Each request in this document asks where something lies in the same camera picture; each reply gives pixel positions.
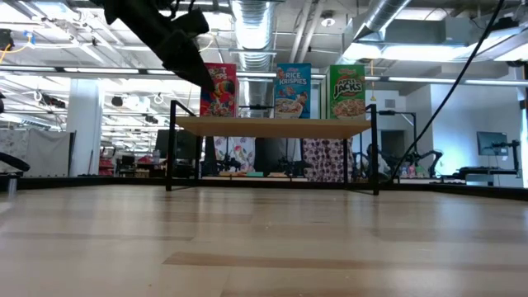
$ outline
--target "cereal box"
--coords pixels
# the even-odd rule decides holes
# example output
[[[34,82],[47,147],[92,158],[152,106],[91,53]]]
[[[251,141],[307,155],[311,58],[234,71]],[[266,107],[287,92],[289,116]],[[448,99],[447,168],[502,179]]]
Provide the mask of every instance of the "cereal box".
[[[214,92],[202,89],[200,94],[200,116],[236,116],[237,110],[237,65],[205,63],[213,78]]]
[[[365,67],[331,65],[328,83],[328,118],[364,120]]]
[[[312,64],[277,64],[275,118],[309,119]]]

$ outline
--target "ceiling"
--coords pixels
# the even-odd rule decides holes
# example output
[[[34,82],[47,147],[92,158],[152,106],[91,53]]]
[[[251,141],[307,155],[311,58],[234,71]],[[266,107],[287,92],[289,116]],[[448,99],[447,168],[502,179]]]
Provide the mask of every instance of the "ceiling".
[[[41,0],[38,2],[39,5],[36,5],[36,2],[31,4],[32,1],[0,0],[0,28],[13,30],[15,50],[26,44],[28,32],[35,38],[35,45],[16,54],[7,54],[2,65],[162,68],[158,57],[146,48],[123,22],[118,20],[108,26],[103,10],[91,2],[63,1],[61,6],[56,5],[57,1]],[[202,6],[204,11],[208,11],[209,3],[210,1],[197,1],[196,6]],[[368,4],[368,0],[326,0],[323,9],[333,12],[336,23],[325,27],[320,24],[321,20],[315,20],[318,24],[310,44],[311,51],[306,54],[304,62],[311,63],[313,68],[319,68],[321,71],[324,71],[328,65],[334,64],[342,55],[342,33],[348,21],[365,12]],[[288,62],[295,39],[295,20],[303,5],[304,0],[285,0],[276,4],[274,50],[277,54],[273,60],[274,64]],[[423,20],[427,18],[428,21],[438,21],[445,18],[447,13],[451,17],[476,16],[479,13],[484,15],[493,9],[494,5],[496,1],[492,0],[477,2],[415,0],[411,1],[398,15],[398,19]],[[519,1],[507,1],[507,5],[517,7]],[[204,35],[198,40],[204,61],[220,63],[223,60],[225,63],[237,63],[238,56],[229,52],[229,49],[236,48],[231,16],[226,13],[213,12],[206,12],[205,15],[213,33]],[[41,17],[63,21],[41,21]],[[96,46],[92,44],[92,40],[97,41]],[[373,61],[372,69],[376,75],[418,77],[441,67],[442,63],[436,62],[376,59]],[[54,107],[40,105],[35,100],[35,91],[39,90],[68,102],[69,80],[69,78],[55,77],[5,76],[0,77],[0,91],[7,96],[4,101],[7,111],[46,111],[49,109],[60,111]],[[163,115],[168,113],[167,103],[172,98],[178,98],[193,111],[199,108],[200,89],[185,81],[105,78],[101,80],[101,83],[106,91],[105,113],[161,114],[159,125],[164,125]],[[402,87],[395,83],[381,83],[376,88],[400,89]],[[149,99],[147,100],[149,104],[118,108],[111,104],[113,96],[146,98]],[[34,119],[53,126],[61,126],[61,123],[67,121],[66,115],[25,116],[29,120]],[[109,127],[107,130],[115,130],[116,128],[112,127],[121,125],[153,126],[144,121],[144,115],[110,115],[105,116],[104,121],[104,124]],[[7,123],[5,118],[4,122],[0,121],[0,126],[4,127],[16,124],[16,122]]]

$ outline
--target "wooden table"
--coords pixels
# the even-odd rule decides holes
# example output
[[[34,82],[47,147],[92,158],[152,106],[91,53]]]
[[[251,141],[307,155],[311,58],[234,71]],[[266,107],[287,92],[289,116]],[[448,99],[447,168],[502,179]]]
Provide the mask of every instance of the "wooden table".
[[[176,117],[176,124],[197,136],[297,139],[349,139],[370,129],[369,120],[255,119]]]

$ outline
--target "silver ductwork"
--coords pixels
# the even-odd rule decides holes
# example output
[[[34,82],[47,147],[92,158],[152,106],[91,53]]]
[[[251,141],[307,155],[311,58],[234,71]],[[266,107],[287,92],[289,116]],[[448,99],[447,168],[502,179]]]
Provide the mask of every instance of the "silver ductwork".
[[[410,2],[411,0],[372,0],[354,39],[359,40],[387,28]]]
[[[239,49],[271,50],[274,8],[272,2],[256,0],[232,1],[235,21],[235,35]],[[271,71],[271,56],[269,54],[239,54],[243,71]],[[268,99],[268,84],[266,82],[244,82],[245,104],[249,106],[271,106],[271,96]],[[250,116],[262,116],[262,113]]]

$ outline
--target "computer monitor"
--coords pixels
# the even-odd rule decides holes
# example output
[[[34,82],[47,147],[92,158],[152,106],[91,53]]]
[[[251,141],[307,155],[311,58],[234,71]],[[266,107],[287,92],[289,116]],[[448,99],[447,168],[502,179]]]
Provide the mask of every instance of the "computer monitor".
[[[167,157],[168,151],[168,131],[159,130],[156,138],[156,148],[159,150],[161,158]],[[178,159],[194,159],[196,155],[196,136],[187,130],[177,130],[177,141],[175,141],[175,150]]]
[[[480,156],[507,156],[508,137],[506,133],[499,132],[477,132],[478,154]]]

